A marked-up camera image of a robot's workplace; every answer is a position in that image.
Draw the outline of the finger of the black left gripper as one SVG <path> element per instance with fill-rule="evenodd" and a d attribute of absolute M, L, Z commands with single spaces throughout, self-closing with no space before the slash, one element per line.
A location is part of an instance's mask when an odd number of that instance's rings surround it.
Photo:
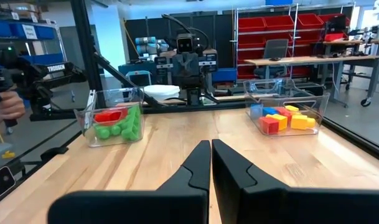
<path fill-rule="evenodd" d="M 187 76 L 199 74 L 199 56 L 196 53 L 185 54 L 185 70 Z"/>
<path fill-rule="evenodd" d="M 183 77 L 185 72 L 185 62 L 183 54 L 176 54 L 172 57 L 172 75 L 174 77 Z"/>

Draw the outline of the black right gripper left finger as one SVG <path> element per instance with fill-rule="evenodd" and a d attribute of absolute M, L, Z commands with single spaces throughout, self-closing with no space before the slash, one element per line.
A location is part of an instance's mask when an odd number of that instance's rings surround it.
<path fill-rule="evenodd" d="M 76 191 L 49 208 L 48 223 L 208 223 L 211 147 L 200 141 L 156 190 Z"/>

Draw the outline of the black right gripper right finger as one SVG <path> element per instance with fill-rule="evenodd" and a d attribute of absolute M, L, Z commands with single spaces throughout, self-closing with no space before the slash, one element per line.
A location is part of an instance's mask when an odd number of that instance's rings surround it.
<path fill-rule="evenodd" d="M 212 168 L 223 223 L 379 223 L 379 190 L 290 187 L 219 139 Z"/>

